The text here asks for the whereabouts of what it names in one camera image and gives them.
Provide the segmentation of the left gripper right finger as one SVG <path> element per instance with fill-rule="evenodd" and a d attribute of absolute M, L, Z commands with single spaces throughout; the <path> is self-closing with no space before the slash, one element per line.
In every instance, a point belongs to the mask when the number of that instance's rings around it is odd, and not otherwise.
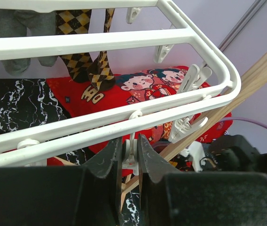
<path fill-rule="evenodd" d="M 147 226 L 181 226 L 182 174 L 138 136 L 140 206 Z"/>

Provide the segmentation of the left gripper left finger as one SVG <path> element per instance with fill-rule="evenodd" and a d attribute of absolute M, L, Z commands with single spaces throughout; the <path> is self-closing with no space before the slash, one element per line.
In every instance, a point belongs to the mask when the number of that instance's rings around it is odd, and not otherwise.
<path fill-rule="evenodd" d="M 117 226 L 120 220 L 122 138 L 108 144 L 84 165 L 83 226 Z"/>

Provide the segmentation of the white hanger clip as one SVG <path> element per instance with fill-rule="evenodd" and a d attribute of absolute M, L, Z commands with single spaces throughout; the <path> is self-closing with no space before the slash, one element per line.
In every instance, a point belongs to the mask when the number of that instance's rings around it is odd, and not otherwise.
<path fill-rule="evenodd" d="M 135 138 L 135 133 L 130 134 L 129 139 L 123 143 L 122 169 L 132 170 L 135 176 L 139 175 L 138 139 Z"/>

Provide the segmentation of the white plastic clip hanger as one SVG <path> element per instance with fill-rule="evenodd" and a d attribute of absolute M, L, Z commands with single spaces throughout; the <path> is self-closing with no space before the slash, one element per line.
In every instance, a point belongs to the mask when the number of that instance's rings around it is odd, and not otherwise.
<path fill-rule="evenodd" d="M 0 108 L 0 167 L 23 167 L 84 147 L 98 152 L 106 141 L 145 132 L 149 142 L 186 136 L 172 129 L 175 120 L 228 105 L 240 92 L 241 79 L 228 58 L 171 0 L 0 0 L 0 9 L 30 9 L 50 13 L 58 9 L 156 7 L 171 29 L 0 38 L 0 60 L 71 55 L 143 47 L 189 44 L 205 67 L 171 66 L 116 75 L 114 87 L 98 91 L 88 82 L 52 78 L 36 85 L 38 108 L 46 111 L 46 88 L 70 119 L 21 129 L 12 114 L 21 111 L 24 81 L 7 91 Z"/>

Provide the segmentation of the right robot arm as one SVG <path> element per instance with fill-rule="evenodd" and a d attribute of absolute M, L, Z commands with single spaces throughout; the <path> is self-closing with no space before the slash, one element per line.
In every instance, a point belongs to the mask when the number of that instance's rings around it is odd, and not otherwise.
<path fill-rule="evenodd" d="M 267 174 L 267 153 L 260 154 L 241 135 L 223 135 L 208 149 L 222 171 L 263 172 Z"/>

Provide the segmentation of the clear plastic basket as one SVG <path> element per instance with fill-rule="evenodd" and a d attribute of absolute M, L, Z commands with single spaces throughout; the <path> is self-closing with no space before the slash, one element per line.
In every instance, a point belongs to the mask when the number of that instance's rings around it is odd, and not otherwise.
<path fill-rule="evenodd" d="M 168 141 L 158 141 L 152 144 L 151 146 L 157 153 L 161 153 L 169 145 L 170 145 L 170 142 Z"/>

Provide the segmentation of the red cartoon print blanket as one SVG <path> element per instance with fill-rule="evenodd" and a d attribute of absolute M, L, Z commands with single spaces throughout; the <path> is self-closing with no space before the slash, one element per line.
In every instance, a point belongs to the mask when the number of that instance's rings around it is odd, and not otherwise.
<path fill-rule="evenodd" d="M 175 66 L 115 74 L 116 84 L 107 91 L 96 90 L 90 81 L 76 83 L 70 77 L 46 79 L 46 82 L 70 116 L 78 117 L 176 94 L 188 69 L 187 66 Z M 232 124 L 232 120 L 216 123 L 196 141 L 211 143 L 227 135 Z M 167 122 L 141 130 L 135 134 L 135 138 L 141 133 L 151 145 L 158 141 L 168 141 L 172 125 L 172 122 Z"/>

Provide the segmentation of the grey sock hanging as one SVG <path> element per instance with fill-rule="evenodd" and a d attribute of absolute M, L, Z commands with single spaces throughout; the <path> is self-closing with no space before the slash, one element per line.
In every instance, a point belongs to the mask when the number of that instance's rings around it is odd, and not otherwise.
<path fill-rule="evenodd" d="M 38 13 L 32 10 L 0 9 L 0 38 L 56 35 L 56 13 Z M 57 56 L 38 57 L 42 66 L 51 67 Z M 6 72 L 13 76 L 24 74 L 31 64 L 30 58 L 2 61 Z"/>

